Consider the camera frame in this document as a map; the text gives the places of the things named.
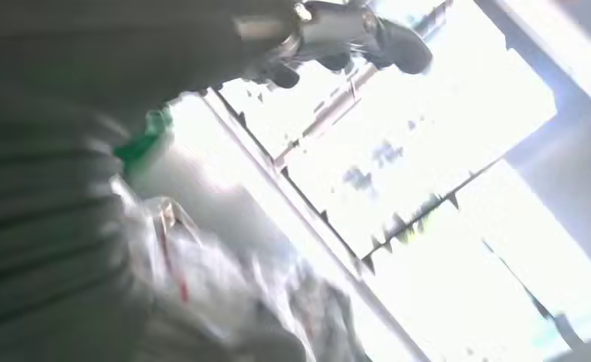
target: green object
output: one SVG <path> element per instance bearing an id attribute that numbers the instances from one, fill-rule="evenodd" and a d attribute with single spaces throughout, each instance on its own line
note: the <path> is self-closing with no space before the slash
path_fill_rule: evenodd
<path id="1" fill-rule="evenodd" d="M 114 154 L 123 162 L 123 173 L 127 178 L 146 167 L 152 156 L 166 149 L 169 143 L 173 122 L 168 108 L 150 111 L 146 122 L 145 133 L 114 150 Z"/>

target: light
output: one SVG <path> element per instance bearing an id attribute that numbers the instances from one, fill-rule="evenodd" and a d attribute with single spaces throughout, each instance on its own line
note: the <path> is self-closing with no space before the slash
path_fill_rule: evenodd
<path id="1" fill-rule="evenodd" d="M 536 42 L 591 97 L 591 38 L 550 0 L 504 0 Z"/>

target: plastic bag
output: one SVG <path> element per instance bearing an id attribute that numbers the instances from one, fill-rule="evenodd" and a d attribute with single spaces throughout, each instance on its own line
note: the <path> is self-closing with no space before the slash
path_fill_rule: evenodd
<path id="1" fill-rule="evenodd" d="M 134 230 L 149 237 L 131 246 L 136 274 L 258 361 L 362 362 L 348 297 L 306 262 L 285 271 L 254 256 L 248 267 L 214 235 L 201 231 L 169 198 L 144 204 L 125 187 Z"/>
<path id="2" fill-rule="evenodd" d="M 286 274 L 254 260 L 262 301 L 296 335 L 309 362 L 367 362 L 354 330 L 349 297 L 300 262 Z"/>
<path id="3" fill-rule="evenodd" d="M 152 281 L 160 293 L 186 305 L 223 339 L 233 339 L 253 319 L 258 298 L 240 263 L 202 232 L 173 200 L 147 200 L 164 277 Z"/>

